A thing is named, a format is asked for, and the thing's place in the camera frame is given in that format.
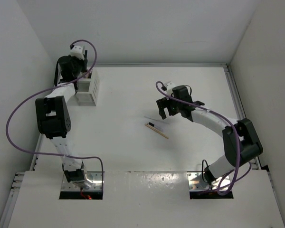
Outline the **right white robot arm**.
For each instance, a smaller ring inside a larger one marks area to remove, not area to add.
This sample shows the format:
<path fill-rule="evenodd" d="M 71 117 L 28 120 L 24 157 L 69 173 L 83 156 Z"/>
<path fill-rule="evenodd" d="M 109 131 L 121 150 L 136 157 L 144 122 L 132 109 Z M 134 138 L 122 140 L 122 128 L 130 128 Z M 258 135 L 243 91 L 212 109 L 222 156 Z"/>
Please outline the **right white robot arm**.
<path fill-rule="evenodd" d="M 205 108 L 201 101 L 193 101 L 188 85 L 176 86 L 172 82 L 156 82 L 156 88 L 164 95 L 156 101 L 162 119 L 180 114 L 193 123 L 203 125 L 223 140 L 224 154 L 208 165 L 203 177 L 211 184 L 230 171 L 238 171 L 244 164 L 263 153 L 263 146 L 251 120 L 227 118 Z"/>

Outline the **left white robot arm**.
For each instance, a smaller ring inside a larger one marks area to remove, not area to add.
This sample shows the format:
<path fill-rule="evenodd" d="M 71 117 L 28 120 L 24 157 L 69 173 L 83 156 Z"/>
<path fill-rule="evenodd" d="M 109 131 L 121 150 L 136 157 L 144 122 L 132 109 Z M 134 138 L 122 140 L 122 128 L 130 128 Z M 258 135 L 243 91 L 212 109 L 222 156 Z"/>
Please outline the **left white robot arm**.
<path fill-rule="evenodd" d="M 82 159 L 73 154 L 67 133 L 71 130 L 71 119 L 67 101 L 78 89 L 77 79 L 86 72 L 87 51 L 78 57 L 62 56 L 56 63 L 53 91 L 44 98 L 35 100 L 38 130 L 55 146 L 61 156 L 62 169 L 69 183 L 83 187 L 86 183 L 85 166 Z"/>

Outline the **thin clear silver stick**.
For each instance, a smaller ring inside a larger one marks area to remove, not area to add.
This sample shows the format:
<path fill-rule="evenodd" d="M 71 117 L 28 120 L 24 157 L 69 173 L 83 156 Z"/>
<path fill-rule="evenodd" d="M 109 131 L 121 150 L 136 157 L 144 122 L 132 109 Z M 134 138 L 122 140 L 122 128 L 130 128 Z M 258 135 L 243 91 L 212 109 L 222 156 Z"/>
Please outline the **thin clear silver stick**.
<path fill-rule="evenodd" d="M 159 122 L 159 123 L 170 124 L 170 123 L 165 122 L 163 120 L 155 119 L 155 118 L 152 118 L 152 117 L 148 117 L 148 116 L 143 116 L 143 117 L 146 118 L 146 119 L 149 119 L 149 120 L 153 120 L 153 121 Z"/>

